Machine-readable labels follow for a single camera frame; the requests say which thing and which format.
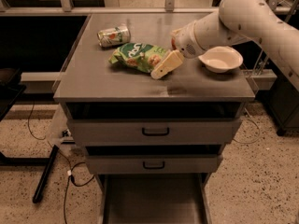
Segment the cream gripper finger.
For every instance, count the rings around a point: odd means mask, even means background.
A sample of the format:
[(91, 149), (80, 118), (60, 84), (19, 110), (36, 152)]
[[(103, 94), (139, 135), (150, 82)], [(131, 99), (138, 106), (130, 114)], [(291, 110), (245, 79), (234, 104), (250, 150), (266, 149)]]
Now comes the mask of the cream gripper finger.
[(183, 48), (182, 32), (180, 29), (173, 30), (171, 33), (171, 45), (173, 49), (181, 50)]
[(160, 79), (183, 64), (184, 56), (179, 50), (168, 51), (150, 73), (153, 79)]

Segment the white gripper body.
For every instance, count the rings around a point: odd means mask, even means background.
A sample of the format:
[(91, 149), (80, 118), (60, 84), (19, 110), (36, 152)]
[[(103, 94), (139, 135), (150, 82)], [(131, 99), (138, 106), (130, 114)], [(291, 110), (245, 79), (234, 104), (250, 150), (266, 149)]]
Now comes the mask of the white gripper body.
[(195, 22), (192, 21), (186, 26), (179, 28), (182, 32), (183, 48), (180, 52), (185, 58), (191, 59), (202, 55), (205, 50), (198, 44), (195, 38)]

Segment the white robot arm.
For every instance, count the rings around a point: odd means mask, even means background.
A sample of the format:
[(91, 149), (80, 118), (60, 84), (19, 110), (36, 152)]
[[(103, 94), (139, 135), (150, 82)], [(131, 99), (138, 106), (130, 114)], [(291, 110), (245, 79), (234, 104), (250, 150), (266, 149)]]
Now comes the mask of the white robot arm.
[(171, 36), (173, 49), (151, 72), (155, 79), (182, 65), (186, 58), (251, 40), (299, 89), (299, 30), (279, 19), (264, 0), (221, 0), (217, 11), (174, 30)]

